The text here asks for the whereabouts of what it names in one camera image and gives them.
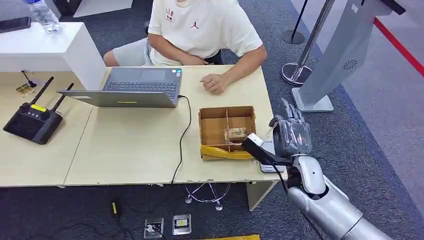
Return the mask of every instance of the white t-shirt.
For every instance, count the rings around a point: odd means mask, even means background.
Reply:
[[[263,44],[237,0],[154,0],[148,32],[202,59],[220,49],[241,57]],[[181,65],[154,48],[150,59],[156,66]]]

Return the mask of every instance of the black phone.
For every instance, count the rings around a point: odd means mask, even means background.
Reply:
[[[29,16],[0,21],[0,34],[31,27]]]

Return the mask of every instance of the laptop lid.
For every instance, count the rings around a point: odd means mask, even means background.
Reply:
[[[79,91],[60,90],[70,98],[96,107],[114,108],[176,108],[163,92],[138,92],[138,91]]]

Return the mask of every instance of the laptop touchpad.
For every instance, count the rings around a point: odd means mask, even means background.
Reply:
[[[167,71],[165,70],[144,70],[141,73],[142,82],[164,82],[165,75]]]

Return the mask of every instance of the antenna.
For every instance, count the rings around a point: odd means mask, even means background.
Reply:
[[[25,78],[26,78],[26,80],[28,81],[28,83],[29,83],[29,86],[31,87],[31,88],[35,88],[35,87],[37,87],[37,84],[35,84],[33,81],[31,81],[29,78],[28,78],[28,76],[25,74],[25,71],[24,70],[22,70],[22,71],[20,71],[24,76],[25,76]]]
[[[69,91],[69,90],[71,90],[71,88],[74,86],[74,84],[73,83],[71,83],[68,87],[67,87],[67,89],[66,89],[66,91]],[[53,108],[51,109],[53,112],[56,112],[56,109],[58,109],[58,107],[59,107],[59,105],[62,103],[62,101],[64,100],[64,98],[65,98],[66,96],[65,95],[62,95],[60,98],[59,98],[59,100],[57,100],[57,102],[56,102],[56,104],[53,106]]]
[[[54,77],[50,77],[50,79],[44,84],[44,86],[41,88],[41,90],[37,93],[37,95],[34,97],[34,99],[29,103],[31,105],[36,104],[37,100],[41,97],[41,95],[44,93],[46,88],[50,85],[50,83],[53,81]]]

